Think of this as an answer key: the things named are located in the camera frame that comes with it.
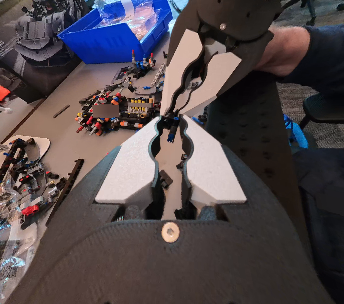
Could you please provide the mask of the grey lego panel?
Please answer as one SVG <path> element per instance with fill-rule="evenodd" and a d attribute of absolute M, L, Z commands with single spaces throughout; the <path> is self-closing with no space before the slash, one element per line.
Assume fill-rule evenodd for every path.
<path fill-rule="evenodd" d="M 150 86 L 144 86 L 144 87 L 138 87 L 134 93 L 139 96 L 144 95 L 155 95 L 158 92 L 162 92 L 163 86 L 157 86 L 157 87 L 150 87 Z"/>

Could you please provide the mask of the person's right hand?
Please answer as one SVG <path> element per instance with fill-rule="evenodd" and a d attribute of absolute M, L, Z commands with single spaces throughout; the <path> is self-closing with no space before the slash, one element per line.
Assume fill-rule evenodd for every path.
<path fill-rule="evenodd" d="M 268 43 L 254 70 L 286 77 L 307 54 L 310 34 L 305 27 L 270 26 L 273 39 Z"/>

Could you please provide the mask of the grey lego steering assembly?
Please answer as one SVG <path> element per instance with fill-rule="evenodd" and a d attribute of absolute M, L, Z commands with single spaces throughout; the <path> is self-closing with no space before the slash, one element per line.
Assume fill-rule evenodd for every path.
<path fill-rule="evenodd" d="M 105 86 L 105 91 L 114 91 L 117 88 L 128 88 L 131 92 L 137 90 L 132 84 L 132 79 L 139 79 L 147 74 L 148 70 L 145 68 L 134 68 L 127 66 L 121 68 L 115 74 L 111 84 Z"/>

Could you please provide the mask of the dark printed cardboard box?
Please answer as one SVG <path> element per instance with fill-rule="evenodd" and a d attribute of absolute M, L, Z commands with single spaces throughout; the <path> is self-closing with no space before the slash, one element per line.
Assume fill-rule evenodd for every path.
<path fill-rule="evenodd" d="M 84 0 L 0 0 L 1 86 L 27 103 L 50 95 L 80 63 L 61 38 Z"/>

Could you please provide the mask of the grey lego subassembly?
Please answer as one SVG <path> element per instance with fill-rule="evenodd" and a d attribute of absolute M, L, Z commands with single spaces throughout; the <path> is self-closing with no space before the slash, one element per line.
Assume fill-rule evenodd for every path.
<path fill-rule="evenodd" d="M 22 230 L 38 222 L 57 201 L 67 183 L 65 177 L 46 170 L 38 161 L 29 166 L 18 179 L 20 228 Z"/>

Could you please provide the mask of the blue grey lego piston assembly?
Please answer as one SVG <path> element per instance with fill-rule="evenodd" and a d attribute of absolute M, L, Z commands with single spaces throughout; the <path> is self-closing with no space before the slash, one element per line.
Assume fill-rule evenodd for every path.
<path fill-rule="evenodd" d="M 150 70 L 155 67 L 156 60 L 154 59 L 154 53 L 152 52 L 150 54 L 150 57 L 146 57 L 144 55 L 144 58 L 142 61 L 137 61 L 135 59 L 135 51 L 134 49 L 132 50 L 132 64 L 136 66 L 137 69 L 145 69 L 145 70 Z"/>

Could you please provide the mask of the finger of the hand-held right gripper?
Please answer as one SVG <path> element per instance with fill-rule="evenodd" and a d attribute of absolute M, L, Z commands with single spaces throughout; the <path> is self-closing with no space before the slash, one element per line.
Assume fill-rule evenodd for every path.
<path fill-rule="evenodd" d="M 214 101 L 240 62 L 241 58 L 231 52 L 215 54 L 207 65 L 204 81 L 190 93 L 189 100 L 180 110 L 180 114 L 192 117 Z"/>
<path fill-rule="evenodd" d="M 178 97 L 185 91 L 190 72 L 198 65 L 204 56 L 204 45 L 197 32 L 186 29 L 177 49 L 166 67 L 160 115 L 168 114 L 179 109 Z"/>

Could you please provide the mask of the multicolour lego chassis assembly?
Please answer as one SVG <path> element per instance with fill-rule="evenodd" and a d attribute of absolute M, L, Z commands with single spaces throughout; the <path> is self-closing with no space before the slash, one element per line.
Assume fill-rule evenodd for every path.
<path fill-rule="evenodd" d="M 118 90 L 97 91 L 79 100 L 82 105 L 75 117 L 76 133 L 106 135 L 119 129 L 138 131 L 160 115 L 160 95 L 126 97 Z"/>

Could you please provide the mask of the clear bags of lego parts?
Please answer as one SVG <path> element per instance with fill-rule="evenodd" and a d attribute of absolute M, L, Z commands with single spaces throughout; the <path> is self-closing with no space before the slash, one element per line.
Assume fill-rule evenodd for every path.
<path fill-rule="evenodd" d="M 23 276 L 34 244 L 37 240 L 37 225 L 32 224 L 22 230 L 25 217 L 20 211 L 22 196 L 15 190 L 15 182 L 6 174 L 1 182 L 0 193 L 0 282 L 5 285 L 15 283 Z"/>

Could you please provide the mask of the black lego arm assembly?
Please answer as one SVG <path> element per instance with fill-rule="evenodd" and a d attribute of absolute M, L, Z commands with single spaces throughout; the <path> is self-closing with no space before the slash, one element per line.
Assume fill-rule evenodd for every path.
<path fill-rule="evenodd" d="M 175 136 L 177 134 L 178 126 L 179 126 L 180 119 L 178 114 L 173 112 L 168 112 L 164 115 L 163 118 L 163 127 L 164 129 L 168 130 L 168 143 L 174 143 Z"/>

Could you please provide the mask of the long black lego beam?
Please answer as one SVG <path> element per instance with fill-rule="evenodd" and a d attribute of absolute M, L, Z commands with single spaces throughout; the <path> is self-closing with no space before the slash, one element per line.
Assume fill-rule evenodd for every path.
<path fill-rule="evenodd" d="M 67 195 L 70 193 L 76 178 L 78 177 L 80 170 L 84 164 L 84 159 L 77 159 L 75 160 L 75 166 L 73 168 L 73 170 L 71 171 L 71 173 L 68 174 L 68 179 L 66 181 L 66 183 L 64 184 L 62 191 L 56 201 L 56 203 L 54 204 L 50 215 L 45 223 L 45 226 L 47 227 L 52 219 L 52 217 L 54 216 L 54 214 L 57 212 L 59 206 L 62 204 L 62 202 L 64 201 L 64 199 L 67 197 Z"/>

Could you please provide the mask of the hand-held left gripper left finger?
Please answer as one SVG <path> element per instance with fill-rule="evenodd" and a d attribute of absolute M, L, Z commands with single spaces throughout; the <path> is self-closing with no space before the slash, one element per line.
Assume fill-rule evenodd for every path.
<path fill-rule="evenodd" d="M 164 191 L 156 160 L 162 132 L 162 118 L 156 117 L 122 143 L 95 202 L 137 206 L 148 219 L 162 218 Z"/>

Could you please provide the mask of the person's dark blue trousers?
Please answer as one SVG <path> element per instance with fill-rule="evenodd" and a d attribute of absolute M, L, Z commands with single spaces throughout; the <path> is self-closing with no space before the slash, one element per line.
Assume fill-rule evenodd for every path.
<path fill-rule="evenodd" d="M 344 302 L 343 149 L 293 154 L 316 272 L 335 303 Z"/>

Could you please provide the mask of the blue storage bin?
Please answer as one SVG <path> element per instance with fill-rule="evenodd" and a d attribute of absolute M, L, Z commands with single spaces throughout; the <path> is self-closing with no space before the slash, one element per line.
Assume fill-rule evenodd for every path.
<path fill-rule="evenodd" d="M 167 33 L 172 20 L 168 0 L 152 0 L 153 8 L 159 9 L 159 17 L 142 40 L 138 40 L 126 23 L 97 27 L 101 16 L 93 9 L 84 17 L 58 34 L 66 46 L 86 64 L 124 63 L 154 51 L 161 38 Z"/>

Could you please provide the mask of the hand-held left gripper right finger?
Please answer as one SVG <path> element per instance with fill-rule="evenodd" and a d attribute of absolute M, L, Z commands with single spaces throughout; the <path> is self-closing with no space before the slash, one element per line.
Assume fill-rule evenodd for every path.
<path fill-rule="evenodd" d="M 247 197 L 220 142 L 192 118 L 180 116 L 183 156 L 179 219 L 195 219 L 197 209 L 244 204 Z"/>

